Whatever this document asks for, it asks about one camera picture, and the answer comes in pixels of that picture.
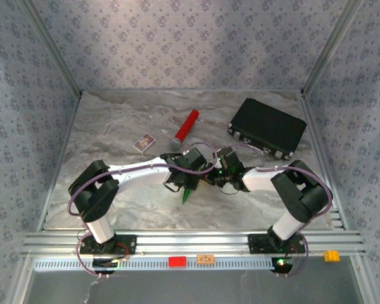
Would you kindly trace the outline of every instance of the red cylinder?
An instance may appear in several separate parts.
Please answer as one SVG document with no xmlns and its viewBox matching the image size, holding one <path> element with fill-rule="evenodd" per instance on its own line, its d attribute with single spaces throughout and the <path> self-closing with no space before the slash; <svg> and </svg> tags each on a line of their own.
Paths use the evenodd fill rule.
<svg viewBox="0 0 380 304">
<path fill-rule="evenodd" d="M 176 133 L 175 137 L 180 142 L 182 142 L 183 139 L 186 137 L 187 133 L 190 131 L 191 127 L 194 125 L 194 122 L 198 118 L 198 115 L 199 113 L 197 110 L 191 111 L 188 118 L 186 119 L 186 121 L 184 122 L 180 130 L 178 131 L 178 133 Z"/>
</svg>

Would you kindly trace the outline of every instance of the wall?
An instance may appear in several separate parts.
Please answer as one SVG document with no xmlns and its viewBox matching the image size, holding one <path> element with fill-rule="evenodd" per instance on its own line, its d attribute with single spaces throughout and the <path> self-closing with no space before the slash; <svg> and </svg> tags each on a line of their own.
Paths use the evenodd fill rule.
<svg viewBox="0 0 380 304">
<path fill-rule="evenodd" d="M 380 0 L 359 9 L 308 100 L 380 288 Z"/>
<path fill-rule="evenodd" d="M 83 90 L 297 88 L 345 0 L 35 0 Z"/>
<path fill-rule="evenodd" d="M 0 1 L 0 303 L 22 233 L 34 231 L 72 97 L 14 1 Z"/>
</svg>

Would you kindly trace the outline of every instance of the marble surface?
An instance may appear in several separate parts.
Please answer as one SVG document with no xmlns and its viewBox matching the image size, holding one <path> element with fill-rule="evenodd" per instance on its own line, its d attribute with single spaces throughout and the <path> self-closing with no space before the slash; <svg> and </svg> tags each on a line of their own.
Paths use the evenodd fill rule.
<svg viewBox="0 0 380 304">
<path fill-rule="evenodd" d="M 227 124 L 246 98 L 255 98 L 302 118 L 299 92 L 295 91 L 103 91 L 83 93 L 58 181 L 48 207 L 45 229 L 81 228 L 82 222 L 66 212 L 67 189 L 94 160 L 109 165 L 143 162 L 170 151 L 169 140 L 196 108 L 200 115 L 184 144 L 206 141 L 223 148 L 237 143 Z M 156 142 L 144 155 L 132 144 L 144 133 Z M 206 156 L 208 148 L 199 147 Z M 260 161 L 246 148 L 236 149 L 245 165 Z M 265 155 L 266 167 L 286 165 Z M 308 130 L 294 155 L 319 172 Z M 228 185 L 227 193 L 233 193 Z M 186 204 L 182 190 L 171 193 L 162 185 L 130 189 L 119 194 L 108 216 L 116 229 L 267 229 L 285 211 L 275 191 L 224 195 L 218 187 L 200 182 Z M 314 220 L 311 229 L 330 227 L 328 217 Z"/>
</svg>

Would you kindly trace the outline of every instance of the enclosure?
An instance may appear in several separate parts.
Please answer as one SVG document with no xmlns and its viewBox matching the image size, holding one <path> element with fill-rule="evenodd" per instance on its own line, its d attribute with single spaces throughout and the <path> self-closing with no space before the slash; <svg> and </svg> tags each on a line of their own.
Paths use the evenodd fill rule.
<svg viewBox="0 0 380 304">
<path fill-rule="evenodd" d="M 246 98 L 307 123 L 292 160 L 334 195 L 303 231 L 303 272 L 277 278 L 267 256 L 256 266 L 246 254 L 247 235 L 283 214 L 277 193 L 225 195 L 202 183 L 186 204 L 162 185 L 118 195 L 108 217 L 137 236 L 132 269 L 86 274 L 70 255 L 84 227 L 67 214 L 79 174 L 98 159 L 126 165 L 171 152 L 193 108 L 183 147 L 236 144 L 226 129 Z M 132 145 L 145 133 L 156 142 L 142 155 Z M 324 263 L 326 250 L 341 261 Z M 194 266 L 197 253 L 215 254 L 214 268 Z M 166 268 L 177 255 L 188 269 Z M 121 298 L 380 303 L 380 0 L 0 1 L 0 303 Z"/>
</svg>

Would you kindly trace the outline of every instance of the green object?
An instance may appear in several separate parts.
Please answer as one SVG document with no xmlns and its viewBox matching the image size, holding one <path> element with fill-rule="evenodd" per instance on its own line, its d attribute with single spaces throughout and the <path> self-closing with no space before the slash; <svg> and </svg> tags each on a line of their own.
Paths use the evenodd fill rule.
<svg viewBox="0 0 380 304">
<path fill-rule="evenodd" d="M 192 190 L 185 188 L 184 193 L 183 193 L 183 199 L 182 199 L 183 205 L 187 201 L 187 199 L 189 198 L 191 191 Z"/>
</svg>

